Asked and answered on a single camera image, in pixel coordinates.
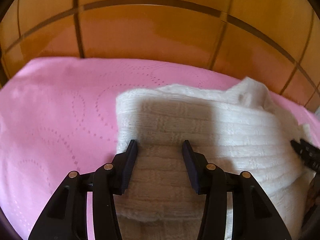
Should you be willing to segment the white knitted sock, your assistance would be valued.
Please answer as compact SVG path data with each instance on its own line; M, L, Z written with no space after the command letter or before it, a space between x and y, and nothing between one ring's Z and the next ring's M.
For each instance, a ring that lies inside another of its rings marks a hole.
M117 151L138 142L129 188L115 198L123 239L196 239L205 197L191 187L185 140L226 172L250 172L298 238L313 172L290 141L312 141L310 126L279 107L265 85L245 78L228 90L132 89L117 96L116 115Z

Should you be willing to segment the wooden wardrobe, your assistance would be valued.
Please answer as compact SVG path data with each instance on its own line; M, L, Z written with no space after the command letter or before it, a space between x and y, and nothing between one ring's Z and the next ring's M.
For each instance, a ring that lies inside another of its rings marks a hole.
M45 56L187 64L319 107L319 17L308 0L1 0L1 83Z

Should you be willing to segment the pink bed cover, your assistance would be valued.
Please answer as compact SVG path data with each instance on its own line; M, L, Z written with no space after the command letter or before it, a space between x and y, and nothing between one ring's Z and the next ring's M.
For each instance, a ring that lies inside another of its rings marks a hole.
M93 172L121 153L117 151L118 95L169 85L228 90L241 81L148 60L45 57L30 61L1 90L1 209L18 235L28 239L42 209L70 171ZM319 144L319 121L304 107L269 93L279 107L310 126L311 142Z

